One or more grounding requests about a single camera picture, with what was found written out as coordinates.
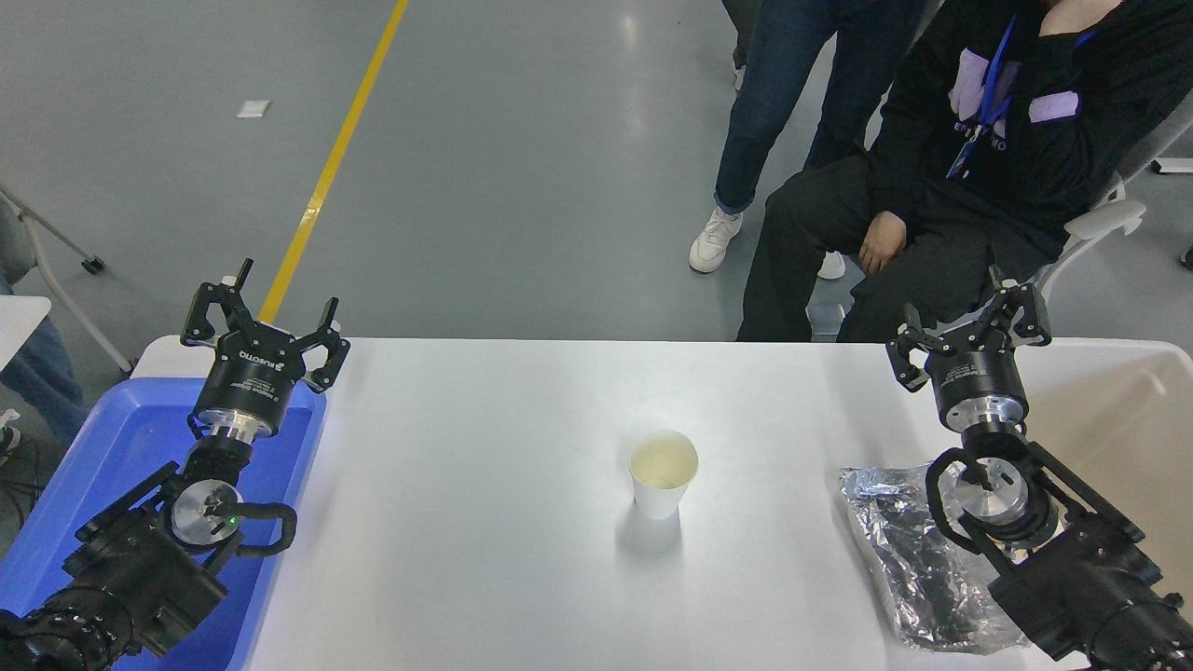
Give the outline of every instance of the blue bin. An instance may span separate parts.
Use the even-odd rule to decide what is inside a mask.
[[[80,543],[74,533],[132,486],[169,461],[185,463],[194,437],[186,415],[202,380],[142,377],[123,382],[95,404],[25,528],[0,565],[0,608],[23,616],[64,587],[62,561]],[[253,444],[253,461],[237,488],[251,503],[282,501],[298,510],[315,456],[327,401],[298,384],[278,435]],[[278,524],[246,522],[246,542],[268,544]],[[210,616],[159,659],[125,657],[116,671],[240,671],[260,629],[277,562],[233,558],[218,579],[228,597]]]

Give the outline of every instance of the person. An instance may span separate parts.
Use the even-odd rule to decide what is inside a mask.
[[[991,263],[1026,278],[1057,258],[1065,222],[1191,87],[1187,0],[947,0],[871,153],[767,201],[737,339],[809,340],[828,250],[858,253],[866,275],[841,341],[891,338],[905,303],[926,325],[966,314]]]
[[[758,8],[762,0],[721,0],[725,13],[737,30],[737,45],[734,48],[734,91],[742,90],[746,79],[746,57],[749,55],[749,41],[754,35],[754,23],[758,20]]]
[[[0,227],[16,230],[14,218],[8,204],[0,201]],[[2,265],[0,295],[13,295]],[[42,320],[12,361],[0,370],[0,383],[33,406],[63,447],[74,442],[87,418],[87,406],[84,405],[82,388],[70,368],[62,337],[49,318]]]
[[[767,154],[824,43],[836,35],[833,72],[804,170],[830,164],[864,141],[866,124],[911,44],[923,7],[925,0],[762,2],[744,84],[729,116],[712,193],[716,207],[688,251],[692,270],[712,272],[724,261],[729,241],[741,230],[741,215],[754,199]],[[843,273],[843,261],[837,270],[835,277]]]

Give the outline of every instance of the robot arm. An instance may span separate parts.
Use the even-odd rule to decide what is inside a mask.
[[[1161,572],[1137,546],[1143,531],[1026,439],[1014,347],[1050,340],[1043,301],[1024,284],[1001,287],[976,320],[944,332],[925,331],[909,307],[886,344],[900,383],[914,392],[931,381],[941,424],[962,437],[927,474],[937,527],[990,561],[991,596],[1053,659],[1080,651],[1095,669],[1193,671],[1193,627],[1179,595],[1151,590]],[[914,350],[928,355],[922,370]],[[956,524],[946,499],[962,511]]]
[[[227,596],[216,575],[228,561],[290,547],[293,509],[246,503],[236,482],[253,442],[277,433],[295,383],[316,393],[330,387],[348,341],[334,324],[335,298],[302,338],[253,320],[240,297],[251,266],[247,259],[231,284],[200,285],[183,331],[184,345],[216,350],[187,417],[196,443],[185,467],[162,466],[79,529],[82,546],[63,564],[72,581],[41,608],[24,617],[0,610],[4,671],[106,671],[144,648],[161,657]],[[228,322],[218,340],[206,319],[212,304]],[[327,349],[327,362],[310,378],[302,355],[317,346]],[[245,544],[245,518],[279,521],[280,537]]]

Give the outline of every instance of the black hoodie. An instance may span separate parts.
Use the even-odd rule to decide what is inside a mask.
[[[1058,251],[1064,223],[1105,193],[1119,159],[1193,88],[1193,0],[1125,0],[1082,35],[1039,37],[1045,13],[1039,0],[944,4],[883,107],[871,214],[892,211],[915,234],[932,183],[993,204]],[[1010,96],[1006,116],[946,180],[1012,17],[996,88]]]

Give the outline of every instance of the gray floor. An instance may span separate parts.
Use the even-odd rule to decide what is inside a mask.
[[[198,283],[246,256],[260,304],[391,6],[0,0],[0,183],[107,261],[92,277],[47,242],[128,355],[177,333]],[[308,330],[338,295],[348,336],[731,339],[761,208],[718,272],[686,254],[711,209],[733,44],[707,1],[412,0],[278,322]],[[762,197],[803,162],[830,49]],[[234,118],[247,99],[273,106]],[[1193,180],[1146,174],[1131,192],[1145,224],[1071,271],[1055,330],[1193,352],[1193,273],[1175,263]],[[857,277],[814,303],[846,301]],[[35,271],[18,291],[45,287]],[[52,316],[98,398],[119,374]]]

